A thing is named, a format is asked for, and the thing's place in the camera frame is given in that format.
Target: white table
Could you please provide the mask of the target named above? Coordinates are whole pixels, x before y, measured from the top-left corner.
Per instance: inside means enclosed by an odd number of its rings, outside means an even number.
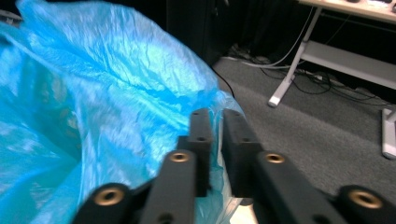
[[[360,0],[359,3],[350,3],[346,0],[300,0],[300,3],[317,9],[291,63],[289,72],[270,98],[269,106],[279,105],[294,79],[294,71],[301,59],[396,90],[395,64],[384,63],[309,40],[323,8],[396,24],[396,14],[391,12],[391,7],[396,3],[396,0],[393,0],[388,7],[369,6],[367,0]],[[383,111],[383,154],[390,159],[396,159],[395,118],[394,112]]]

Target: floor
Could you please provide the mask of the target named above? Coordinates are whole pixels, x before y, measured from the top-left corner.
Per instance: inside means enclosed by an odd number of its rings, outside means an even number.
[[[360,185],[396,204],[396,162],[381,154],[381,111],[394,105],[363,89],[325,91],[297,76],[280,105],[272,108],[267,102],[281,72],[227,59],[213,67],[233,88],[263,147],[286,154],[315,188],[336,195],[342,186]],[[230,91],[224,81],[219,84]],[[251,217],[251,207],[239,206],[232,223],[256,223]]]

